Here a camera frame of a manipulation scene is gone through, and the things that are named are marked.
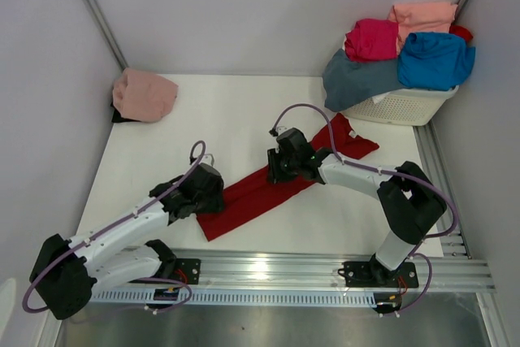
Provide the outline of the dark red t-shirt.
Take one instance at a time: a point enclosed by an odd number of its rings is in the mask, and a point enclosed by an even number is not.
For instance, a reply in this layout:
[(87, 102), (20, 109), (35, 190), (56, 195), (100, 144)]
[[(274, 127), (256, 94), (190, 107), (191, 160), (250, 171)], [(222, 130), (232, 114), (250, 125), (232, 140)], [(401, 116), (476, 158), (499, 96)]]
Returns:
[[(349, 120), (338, 114), (331, 120), (337, 150), (343, 155), (361, 159), (376, 151), (379, 145), (357, 135)], [(313, 183), (301, 177), (271, 184), (263, 167), (223, 191), (224, 209), (217, 213), (197, 214), (197, 222), (205, 238), (212, 241), (258, 216), (285, 203), (308, 189)]]

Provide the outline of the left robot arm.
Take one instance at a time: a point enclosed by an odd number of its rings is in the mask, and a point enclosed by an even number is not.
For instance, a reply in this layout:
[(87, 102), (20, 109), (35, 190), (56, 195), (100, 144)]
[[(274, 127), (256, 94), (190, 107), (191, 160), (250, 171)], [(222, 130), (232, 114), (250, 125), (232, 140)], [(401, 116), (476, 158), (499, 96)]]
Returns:
[(133, 211), (102, 228), (68, 239), (59, 234), (41, 246), (29, 281), (56, 319), (71, 318), (93, 295), (128, 282), (186, 282), (177, 257), (161, 240), (125, 251), (143, 236), (192, 214), (221, 211), (223, 177), (207, 163), (159, 184)]

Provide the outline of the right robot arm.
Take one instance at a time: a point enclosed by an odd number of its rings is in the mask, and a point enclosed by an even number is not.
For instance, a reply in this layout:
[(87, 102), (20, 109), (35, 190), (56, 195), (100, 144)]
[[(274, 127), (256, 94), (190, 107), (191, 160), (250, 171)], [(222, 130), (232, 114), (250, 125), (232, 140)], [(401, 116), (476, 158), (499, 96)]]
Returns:
[(383, 244), (356, 277), (361, 287), (385, 286), (447, 210), (447, 202), (422, 169), (410, 161), (389, 170), (363, 165), (332, 148), (314, 148), (297, 128), (270, 130), (277, 146), (267, 151), (267, 180), (272, 184), (297, 179), (336, 185), (364, 193), (380, 202), (389, 226)]

